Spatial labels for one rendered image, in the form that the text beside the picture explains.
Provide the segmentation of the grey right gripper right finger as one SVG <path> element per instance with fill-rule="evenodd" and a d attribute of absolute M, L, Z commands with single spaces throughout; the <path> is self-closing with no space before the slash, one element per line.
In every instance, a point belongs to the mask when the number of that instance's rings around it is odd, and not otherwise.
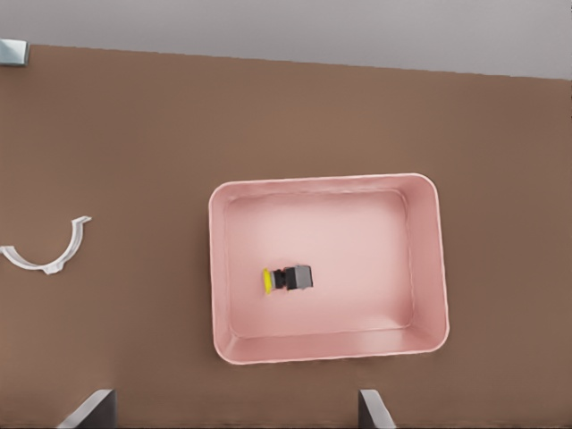
<path fill-rule="evenodd" d="M 391 414 L 377 390 L 363 389 L 358 391 L 358 428 L 396 428 Z"/>

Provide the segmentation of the white curved plastic piece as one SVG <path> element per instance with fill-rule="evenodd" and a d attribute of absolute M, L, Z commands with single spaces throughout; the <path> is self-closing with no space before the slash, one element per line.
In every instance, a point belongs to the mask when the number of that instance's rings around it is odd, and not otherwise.
<path fill-rule="evenodd" d="M 84 226 L 93 220 L 91 216 L 83 215 L 71 220 L 71 238 L 67 248 L 55 260 L 46 264 L 35 264 L 25 259 L 15 246 L 0 246 L 0 255 L 4 256 L 11 264 L 26 270 L 40 271 L 46 275 L 60 273 L 64 266 L 77 254 L 84 238 Z"/>

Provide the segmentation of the pink storage box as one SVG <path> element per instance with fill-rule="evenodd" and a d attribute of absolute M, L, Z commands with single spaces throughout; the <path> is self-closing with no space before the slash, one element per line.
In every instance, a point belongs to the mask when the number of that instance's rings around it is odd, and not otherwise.
<path fill-rule="evenodd" d="M 232 181 L 209 200 L 214 348 L 234 365 L 432 352 L 450 332 L 437 188 L 419 173 Z M 263 270 L 314 287 L 265 293 Z"/>

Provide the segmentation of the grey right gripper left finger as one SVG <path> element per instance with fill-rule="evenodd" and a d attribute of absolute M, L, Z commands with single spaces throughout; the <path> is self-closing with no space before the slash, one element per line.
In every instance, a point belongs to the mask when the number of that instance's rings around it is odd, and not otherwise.
<path fill-rule="evenodd" d="M 93 392 L 56 429 L 116 429 L 117 395 L 112 389 Z"/>

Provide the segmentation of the silver frame post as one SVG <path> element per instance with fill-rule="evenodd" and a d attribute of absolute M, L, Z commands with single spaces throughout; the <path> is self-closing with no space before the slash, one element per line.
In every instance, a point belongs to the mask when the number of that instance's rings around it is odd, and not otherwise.
<path fill-rule="evenodd" d="M 26 67 L 28 63 L 28 41 L 0 38 L 0 66 Z"/>

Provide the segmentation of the yellow push button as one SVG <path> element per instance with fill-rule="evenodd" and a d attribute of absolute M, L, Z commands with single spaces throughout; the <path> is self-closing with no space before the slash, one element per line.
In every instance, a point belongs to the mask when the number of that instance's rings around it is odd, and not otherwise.
<path fill-rule="evenodd" d="M 265 293 L 275 290 L 305 290 L 314 287 L 309 265 L 294 265 L 277 270 L 263 270 Z"/>

